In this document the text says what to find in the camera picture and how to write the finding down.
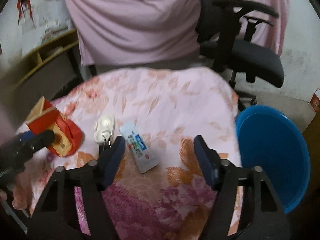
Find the person's left hand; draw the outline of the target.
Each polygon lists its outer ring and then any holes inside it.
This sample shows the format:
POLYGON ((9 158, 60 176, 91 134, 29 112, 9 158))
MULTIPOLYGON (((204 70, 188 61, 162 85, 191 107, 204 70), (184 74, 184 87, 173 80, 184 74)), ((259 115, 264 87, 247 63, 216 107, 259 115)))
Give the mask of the person's left hand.
POLYGON ((31 213, 33 192, 30 183, 30 174, 26 171, 17 175, 15 181, 7 186, 1 185, 1 201, 8 199, 8 192, 12 193, 12 206, 16 210, 25 210, 31 213))

